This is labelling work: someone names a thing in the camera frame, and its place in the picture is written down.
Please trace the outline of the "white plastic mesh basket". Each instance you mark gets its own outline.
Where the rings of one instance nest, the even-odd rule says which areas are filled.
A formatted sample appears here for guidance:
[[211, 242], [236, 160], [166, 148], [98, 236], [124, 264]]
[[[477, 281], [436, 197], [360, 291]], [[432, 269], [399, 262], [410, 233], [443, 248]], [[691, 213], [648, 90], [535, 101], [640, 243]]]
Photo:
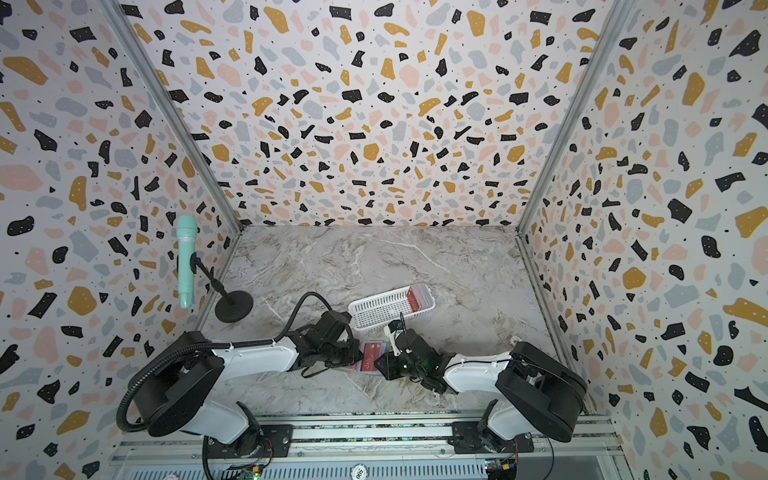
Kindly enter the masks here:
[[409, 320], [431, 312], [436, 307], [436, 301], [435, 307], [429, 311], [416, 314], [411, 312], [406, 299], [406, 293], [410, 286], [352, 301], [348, 305], [352, 330], [363, 333], [387, 325], [393, 320], [399, 320], [400, 316]]

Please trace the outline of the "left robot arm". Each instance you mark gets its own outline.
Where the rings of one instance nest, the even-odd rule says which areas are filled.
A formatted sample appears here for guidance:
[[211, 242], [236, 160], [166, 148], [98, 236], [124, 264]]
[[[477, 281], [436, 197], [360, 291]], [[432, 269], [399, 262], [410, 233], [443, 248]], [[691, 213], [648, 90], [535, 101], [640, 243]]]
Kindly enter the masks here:
[[181, 431], [203, 437], [206, 447], [222, 447], [245, 457], [277, 446], [242, 403], [229, 407], [212, 399], [227, 380], [265, 372], [306, 372], [321, 363], [347, 367], [362, 358], [351, 315], [327, 310], [320, 319], [278, 340], [212, 342], [201, 332], [181, 335], [128, 383], [116, 424], [125, 432], [162, 437]]

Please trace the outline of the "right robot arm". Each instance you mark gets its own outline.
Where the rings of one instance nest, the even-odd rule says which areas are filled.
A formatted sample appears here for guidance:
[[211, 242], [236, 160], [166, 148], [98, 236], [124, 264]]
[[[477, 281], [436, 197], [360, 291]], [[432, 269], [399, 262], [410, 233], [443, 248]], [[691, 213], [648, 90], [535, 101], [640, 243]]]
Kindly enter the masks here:
[[533, 344], [519, 341], [508, 352], [467, 356], [438, 352], [400, 321], [386, 331], [393, 348], [374, 362], [386, 379], [407, 378], [438, 395], [496, 396], [478, 421], [452, 424], [448, 443], [457, 453], [512, 453], [529, 434], [572, 440], [585, 406], [586, 382]]

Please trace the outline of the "stack of red cards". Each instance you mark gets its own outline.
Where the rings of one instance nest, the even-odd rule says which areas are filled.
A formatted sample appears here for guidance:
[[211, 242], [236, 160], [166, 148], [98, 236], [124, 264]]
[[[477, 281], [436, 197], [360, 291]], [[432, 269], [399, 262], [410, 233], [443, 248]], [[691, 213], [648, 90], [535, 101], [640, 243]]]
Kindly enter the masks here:
[[413, 314], [429, 311], [435, 307], [435, 300], [425, 284], [415, 284], [406, 293], [409, 308]]

